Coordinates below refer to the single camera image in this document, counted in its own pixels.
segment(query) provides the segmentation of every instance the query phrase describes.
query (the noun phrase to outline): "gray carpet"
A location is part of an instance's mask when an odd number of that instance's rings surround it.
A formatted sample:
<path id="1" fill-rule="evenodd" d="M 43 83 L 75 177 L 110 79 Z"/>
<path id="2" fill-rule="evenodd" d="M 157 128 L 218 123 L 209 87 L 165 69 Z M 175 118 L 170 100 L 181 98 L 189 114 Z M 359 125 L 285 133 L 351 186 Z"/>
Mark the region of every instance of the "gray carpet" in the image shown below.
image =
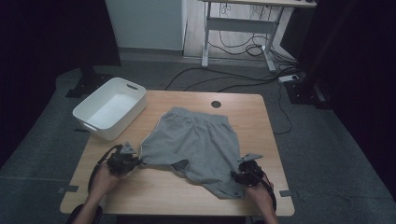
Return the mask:
<path id="1" fill-rule="evenodd" d="M 148 90 L 164 90 L 180 71 L 199 67 L 192 63 L 123 61 L 122 68 L 97 70 L 123 77 Z M 211 65 L 222 72 L 264 78 L 262 67 Z M 169 87 L 182 91 L 208 78 L 222 77 L 204 70 L 190 70 Z M 60 212 L 68 185 L 89 134 L 76 132 L 79 124 L 72 110 L 82 99 L 66 98 L 76 85 L 78 70 L 57 79 L 54 93 L 42 116 L 0 171 L 0 223 L 65 223 Z M 217 79 L 189 91 L 218 91 L 235 84 L 251 84 L 239 79 Z M 359 146 L 331 110 L 312 105 L 292 105 L 286 90 L 277 82 L 251 87 L 235 87 L 225 92 L 258 93 L 263 96 L 276 143 L 288 179 L 295 214 L 280 217 L 281 223 L 396 223 L 396 203 Z M 101 223 L 114 223 L 105 215 Z"/>

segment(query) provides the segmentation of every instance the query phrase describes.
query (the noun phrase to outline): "gray shorts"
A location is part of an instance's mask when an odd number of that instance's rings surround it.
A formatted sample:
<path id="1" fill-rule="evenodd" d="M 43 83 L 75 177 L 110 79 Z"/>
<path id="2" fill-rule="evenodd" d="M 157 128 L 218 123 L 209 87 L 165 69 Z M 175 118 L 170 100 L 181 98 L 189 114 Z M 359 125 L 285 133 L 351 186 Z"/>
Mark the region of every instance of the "gray shorts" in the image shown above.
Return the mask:
<path id="1" fill-rule="evenodd" d="M 238 138 L 226 116 L 181 107 L 161 116 L 140 154 L 143 163 L 170 166 L 220 198 L 243 197 L 243 188 L 230 175 L 238 158 Z"/>

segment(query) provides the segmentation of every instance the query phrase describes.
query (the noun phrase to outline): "white desk frame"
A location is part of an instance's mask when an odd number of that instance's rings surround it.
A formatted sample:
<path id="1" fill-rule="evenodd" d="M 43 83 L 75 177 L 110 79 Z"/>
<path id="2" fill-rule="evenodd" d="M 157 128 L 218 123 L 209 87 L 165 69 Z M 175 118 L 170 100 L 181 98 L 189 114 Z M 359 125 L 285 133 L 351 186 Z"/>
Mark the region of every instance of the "white desk frame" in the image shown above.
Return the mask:
<path id="1" fill-rule="evenodd" d="M 277 27 L 279 26 L 280 18 L 283 14 L 284 7 L 315 7 L 316 3 L 311 4 L 306 3 L 304 0 L 295 1 L 297 3 L 302 3 L 297 5 L 291 3 L 288 5 L 288 1 L 279 0 L 276 1 L 204 1 L 207 2 L 207 14 L 205 23 L 205 41 L 202 50 L 202 67 L 208 67 L 209 64 L 209 32 L 211 30 L 215 31 L 233 31 L 233 32 L 245 32 L 245 33 L 257 33 L 257 34 L 268 34 L 270 37 L 265 46 L 262 46 L 263 55 L 265 61 L 267 62 L 268 69 L 271 73 L 276 72 L 276 67 L 274 65 L 273 57 L 270 53 L 271 46 L 274 42 Z M 278 6 L 280 10 L 274 21 L 253 21 L 253 20 L 241 20 L 241 19 L 228 19 L 228 18 L 214 18 L 211 17 L 211 7 L 213 3 L 232 3 L 232 4 L 255 4 L 255 5 L 270 5 Z"/>

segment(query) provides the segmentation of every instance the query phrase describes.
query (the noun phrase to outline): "table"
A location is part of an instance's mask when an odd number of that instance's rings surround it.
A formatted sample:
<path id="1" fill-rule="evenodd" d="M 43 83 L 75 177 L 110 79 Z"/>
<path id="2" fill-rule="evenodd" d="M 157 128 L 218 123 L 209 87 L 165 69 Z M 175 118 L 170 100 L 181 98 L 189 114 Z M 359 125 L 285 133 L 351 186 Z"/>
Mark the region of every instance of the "table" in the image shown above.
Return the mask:
<path id="1" fill-rule="evenodd" d="M 255 34 L 269 34 L 269 39 L 266 46 L 262 46 L 263 55 L 267 62 L 270 72 L 276 72 L 274 61 L 270 55 L 270 49 L 274 42 L 276 30 L 282 17 L 284 7 L 315 7 L 315 1 L 308 3 L 305 0 L 202 0 L 207 2 L 207 15 L 205 25 L 205 41 L 202 50 L 202 67 L 208 67 L 209 46 L 208 38 L 211 30 L 216 31 L 233 31 L 245 32 Z M 254 21 L 254 20 L 240 20 L 229 18 L 214 18 L 211 17 L 210 11 L 212 3 L 230 3 L 230 4 L 245 4 L 245 5 L 265 5 L 280 7 L 280 10 L 274 21 Z"/>
<path id="2" fill-rule="evenodd" d="M 84 203 L 93 166 L 104 153 L 116 144 L 129 141 L 135 149 L 152 132 L 160 116 L 172 106 L 191 111 L 228 116 L 237 133 L 241 156 L 261 154 L 257 163 L 275 184 L 277 215 L 291 216 L 294 206 L 291 197 L 280 197 L 280 190 L 288 190 L 282 162 L 262 97 L 258 94 L 147 91 L 148 106 L 116 140 L 91 135 L 70 186 L 77 192 L 66 192 L 61 204 L 63 213 Z M 211 105 L 221 103 L 220 108 Z M 249 199 L 219 199 L 200 185 L 176 176 L 167 169 L 134 169 L 101 201 L 104 212 L 123 215 L 179 215 L 179 216 L 259 216 Z"/>

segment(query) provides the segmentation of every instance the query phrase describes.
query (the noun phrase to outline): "wooden table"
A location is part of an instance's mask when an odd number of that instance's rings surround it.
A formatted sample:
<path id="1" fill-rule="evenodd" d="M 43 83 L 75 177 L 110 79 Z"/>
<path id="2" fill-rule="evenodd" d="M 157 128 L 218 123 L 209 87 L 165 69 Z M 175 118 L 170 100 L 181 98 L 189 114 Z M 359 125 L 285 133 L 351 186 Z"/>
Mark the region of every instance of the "wooden table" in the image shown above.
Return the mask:
<path id="1" fill-rule="evenodd" d="M 280 18 L 282 17 L 284 7 L 315 7 L 317 3 L 311 3 L 305 0 L 201 0 L 207 2 L 207 14 L 205 24 L 205 41 L 202 50 L 202 67 L 208 67 L 209 64 L 209 32 L 216 31 L 232 31 L 244 32 L 255 34 L 268 34 L 269 39 L 266 41 L 266 46 L 262 46 L 262 52 L 267 62 L 270 72 L 276 72 L 273 57 L 270 53 L 271 46 L 274 42 L 277 27 Z M 280 10 L 274 21 L 254 21 L 254 20 L 241 20 L 232 18 L 216 18 L 210 15 L 212 3 L 230 3 L 230 4 L 244 4 L 244 5 L 262 5 L 280 7 Z"/>
<path id="2" fill-rule="evenodd" d="M 294 206 L 291 197 L 280 197 L 280 190 L 288 190 L 288 183 L 276 148 L 276 142 L 268 119 L 264 101 L 257 94 L 147 91 L 148 106 L 114 141 L 107 142 L 91 135 L 82 153 L 70 186 L 78 186 L 77 192 L 66 192 L 61 204 L 63 213 L 84 203 L 93 166 L 104 153 L 116 144 L 129 141 L 135 149 L 152 132 L 160 116 L 172 106 L 191 111 L 228 116 L 236 131 L 241 156 L 247 153 L 261 154 L 257 163 L 275 184 L 277 215 L 291 216 Z M 221 103 L 212 107 L 213 101 Z M 134 169 L 121 180 L 102 201 L 104 212 L 124 215 L 180 215 L 180 216 L 259 216 L 249 199 L 219 199 L 200 185 L 163 169 Z"/>

